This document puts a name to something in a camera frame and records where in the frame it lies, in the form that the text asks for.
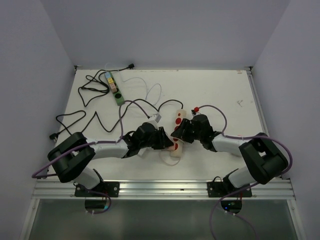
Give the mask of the salmon usb charger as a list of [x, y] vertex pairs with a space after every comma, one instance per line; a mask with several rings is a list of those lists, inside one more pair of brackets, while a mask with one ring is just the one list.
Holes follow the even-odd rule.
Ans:
[[177, 149], [178, 145], [175, 143], [174, 145], [167, 148], [168, 151], [175, 151]]

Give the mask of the cream power strip red sockets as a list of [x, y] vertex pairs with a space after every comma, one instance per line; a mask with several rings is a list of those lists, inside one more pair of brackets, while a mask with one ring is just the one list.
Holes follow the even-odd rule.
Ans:
[[[186, 117], [187, 112], [184, 109], [178, 109], [176, 111], [176, 116], [174, 118], [174, 129], [177, 128], [182, 122], [182, 120]], [[170, 156], [173, 158], [180, 158], [183, 153], [183, 141], [179, 140], [178, 138], [172, 138], [174, 144], [177, 144], [177, 149], [175, 151], [170, 152]]]

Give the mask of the white usb charger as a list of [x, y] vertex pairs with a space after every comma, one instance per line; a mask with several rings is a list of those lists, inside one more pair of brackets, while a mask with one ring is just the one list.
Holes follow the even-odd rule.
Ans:
[[144, 154], [145, 154], [145, 152], [147, 151], [147, 149], [146, 148], [143, 148], [143, 149], [141, 149], [139, 152], [138, 152], [138, 156], [140, 157], [140, 158], [142, 158], [143, 156], [144, 156]]

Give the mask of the green power strip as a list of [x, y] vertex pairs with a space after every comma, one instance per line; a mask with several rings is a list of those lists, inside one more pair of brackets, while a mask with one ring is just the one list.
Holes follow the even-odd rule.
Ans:
[[124, 99], [124, 97], [118, 87], [117, 82], [115, 81], [115, 78], [113, 77], [113, 74], [110, 71], [106, 71], [104, 73], [104, 76], [105, 76], [106, 82], [110, 88], [110, 91], [113, 95], [113, 98], [114, 98], [116, 104], [118, 106], [123, 105], [125, 102], [125, 99]]

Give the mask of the light blue usb charger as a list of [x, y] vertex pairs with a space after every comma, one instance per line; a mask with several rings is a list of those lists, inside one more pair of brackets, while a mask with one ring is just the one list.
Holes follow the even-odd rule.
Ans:
[[110, 72], [105, 72], [105, 73], [104, 73], [104, 76], [105, 76], [105, 78], [106, 78], [106, 79], [108, 79], [108, 78], [111, 78], [111, 77], [112, 77], [112, 75], [111, 75], [111, 73], [110, 73]]

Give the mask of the pink usb charger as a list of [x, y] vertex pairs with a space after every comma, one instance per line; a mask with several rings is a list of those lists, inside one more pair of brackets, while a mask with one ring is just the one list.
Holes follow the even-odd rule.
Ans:
[[110, 83], [109, 86], [110, 86], [110, 89], [111, 89], [112, 92], [117, 91], [117, 87], [116, 87], [116, 85], [114, 83]]

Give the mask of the yellow usb charger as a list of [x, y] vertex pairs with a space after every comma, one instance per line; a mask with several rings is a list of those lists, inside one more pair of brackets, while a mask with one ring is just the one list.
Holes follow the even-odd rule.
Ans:
[[109, 84], [114, 83], [114, 80], [113, 80], [113, 78], [111, 78], [111, 77], [109, 77], [109, 78], [107, 79], [107, 81], [108, 81]]

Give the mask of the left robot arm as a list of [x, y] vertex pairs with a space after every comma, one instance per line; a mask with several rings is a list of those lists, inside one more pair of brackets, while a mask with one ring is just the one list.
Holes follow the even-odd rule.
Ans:
[[103, 193], [104, 184], [98, 171], [88, 167], [90, 161], [126, 159], [143, 149], [164, 150], [173, 145], [162, 126], [144, 122], [135, 131], [122, 136], [120, 141], [90, 140], [76, 132], [51, 150], [47, 157], [61, 183], [77, 183], [96, 197]]

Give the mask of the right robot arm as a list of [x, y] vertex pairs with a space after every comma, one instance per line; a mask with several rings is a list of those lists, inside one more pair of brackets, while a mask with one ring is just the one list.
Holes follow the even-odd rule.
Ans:
[[229, 136], [215, 131], [204, 114], [191, 120], [184, 118], [171, 134], [186, 143], [199, 141], [212, 152], [230, 153], [243, 158], [245, 166], [227, 174], [212, 188], [221, 195], [235, 196], [241, 189], [256, 184], [265, 185], [273, 178], [287, 172], [292, 166], [292, 155], [284, 155], [278, 148], [280, 143], [265, 133], [254, 136]]

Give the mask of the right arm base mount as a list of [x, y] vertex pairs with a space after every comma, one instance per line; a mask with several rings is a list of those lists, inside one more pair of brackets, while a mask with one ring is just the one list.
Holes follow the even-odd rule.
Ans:
[[[207, 181], [206, 186], [207, 186], [207, 194], [209, 198], [221, 198], [225, 195], [231, 194], [239, 190], [239, 188], [235, 188], [231, 183], [227, 181], [224, 182], [224, 180], [219, 176], [216, 176], [211, 181]], [[250, 198], [252, 196], [253, 194], [248, 184], [246, 185], [246, 189], [243, 190], [242, 192], [231, 195], [231, 197], [245, 197], [245, 198]]]

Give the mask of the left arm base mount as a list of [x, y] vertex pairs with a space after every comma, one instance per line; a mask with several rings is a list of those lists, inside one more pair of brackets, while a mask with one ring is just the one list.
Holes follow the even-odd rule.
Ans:
[[81, 184], [75, 185], [75, 197], [94, 198], [105, 197], [108, 195], [111, 198], [119, 196], [120, 183], [118, 181], [104, 181], [100, 182], [93, 189], [86, 188]]

